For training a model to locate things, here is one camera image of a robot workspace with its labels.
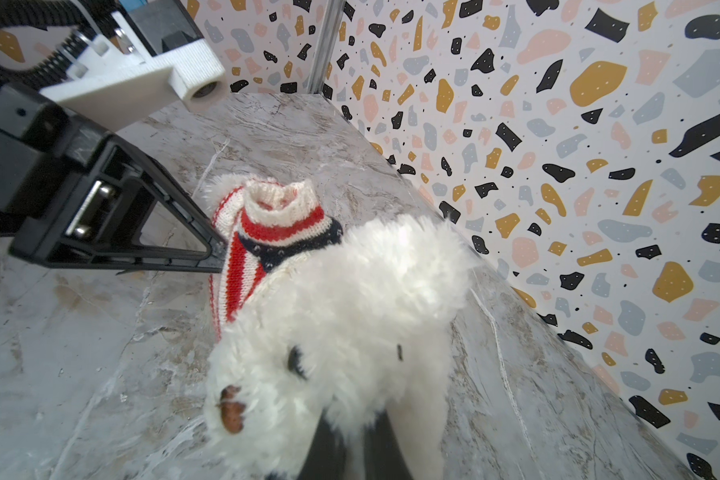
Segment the white plush teddy bear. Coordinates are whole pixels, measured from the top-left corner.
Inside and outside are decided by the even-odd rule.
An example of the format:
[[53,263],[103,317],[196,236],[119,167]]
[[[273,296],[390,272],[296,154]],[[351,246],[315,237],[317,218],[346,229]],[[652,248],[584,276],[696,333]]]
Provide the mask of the white plush teddy bear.
[[280,265],[209,356],[211,450],[236,475],[297,479],[322,415],[365,479],[363,433],[387,411],[413,479],[444,474],[451,322],[476,259],[448,225],[400,215]]

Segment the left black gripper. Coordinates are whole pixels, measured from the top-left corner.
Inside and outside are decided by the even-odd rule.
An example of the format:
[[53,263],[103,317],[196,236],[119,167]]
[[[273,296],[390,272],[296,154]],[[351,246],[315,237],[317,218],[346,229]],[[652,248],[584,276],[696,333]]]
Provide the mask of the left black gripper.
[[[161,205],[202,245],[145,245]],[[49,269],[220,273],[227,241],[155,159],[21,85],[0,88],[0,236]]]

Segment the right aluminium corner post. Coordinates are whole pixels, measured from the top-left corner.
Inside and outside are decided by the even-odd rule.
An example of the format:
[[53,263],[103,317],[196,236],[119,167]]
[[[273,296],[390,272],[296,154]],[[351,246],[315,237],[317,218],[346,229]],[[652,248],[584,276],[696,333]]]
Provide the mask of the right aluminium corner post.
[[327,2],[319,36],[314,45],[314,59],[310,74],[304,84],[304,92],[307,94],[320,94],[322,91],[345,3],[345,0],[330,0]]

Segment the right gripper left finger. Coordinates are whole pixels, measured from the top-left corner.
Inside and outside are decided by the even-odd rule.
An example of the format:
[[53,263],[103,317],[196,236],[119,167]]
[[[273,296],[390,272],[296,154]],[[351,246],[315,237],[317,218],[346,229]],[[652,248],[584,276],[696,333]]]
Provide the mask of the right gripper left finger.
[[326,417],[317,424],[298,480],[341,480],[345,472],[345,444]]

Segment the red white striped knit sweater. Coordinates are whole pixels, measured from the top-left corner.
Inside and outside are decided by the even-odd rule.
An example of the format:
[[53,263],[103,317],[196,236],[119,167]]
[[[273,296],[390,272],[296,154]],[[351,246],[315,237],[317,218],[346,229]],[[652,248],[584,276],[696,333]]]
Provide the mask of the red white striped knit sweater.
[[222,271],[209,280],[218,336],[281,264],[342,240],[342,225],[325,213],[308,180],[281,184],[224,174],[208,185],[206,203],[212,226],[227,241]]

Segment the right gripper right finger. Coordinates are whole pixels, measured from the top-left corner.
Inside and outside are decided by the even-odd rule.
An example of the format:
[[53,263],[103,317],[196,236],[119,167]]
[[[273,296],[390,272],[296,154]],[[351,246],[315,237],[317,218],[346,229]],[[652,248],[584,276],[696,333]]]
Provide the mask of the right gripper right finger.
[[366,480],[412,480],[387,411],[363,433],[363,465]]

